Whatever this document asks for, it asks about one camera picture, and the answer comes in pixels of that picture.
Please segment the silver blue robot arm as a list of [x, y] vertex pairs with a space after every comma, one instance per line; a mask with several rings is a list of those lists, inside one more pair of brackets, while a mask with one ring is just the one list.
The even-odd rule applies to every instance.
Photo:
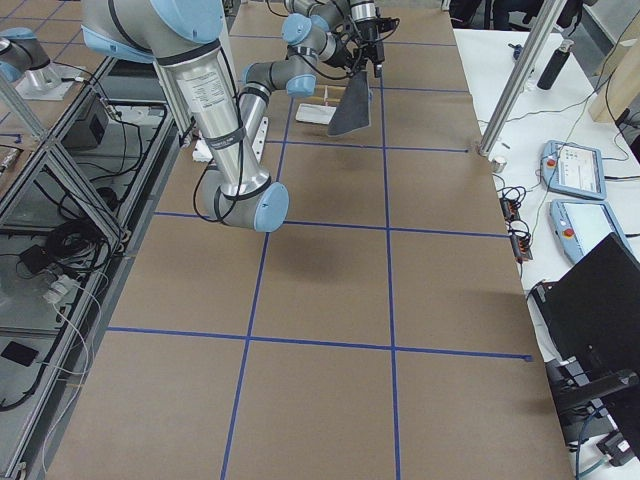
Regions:
[[92, 50], [121, 60], [153, 64], [166, 76], [174, 115], [199, 129], [213, 157], [202, 177], [211, 221], [273, 232], [289, 208], [286, 187], [256, 159], [253, 141], [273, 92], [310, 96], [319, 62], [344, 67], [349, 58], [335, 37], [339, 26], [368, 22], [374, 8], [357, 1], [288, 1], [282, 38], [287, 56], [254, 63], [234, 89], [221, 33], [219, 1], [85, 1], [82, 31]]
[[308, 36], [322, 31], [325, 39], [317, 42], [315, 55], [320, 62], [344, 70], [348, 76], [372, 65], [375, 78], [383, 73], [384, 40], [400, 24], [398, 17], [382, 17], [374, 1], [283, 1], [288, 17], [306, 18], [311, 26]]

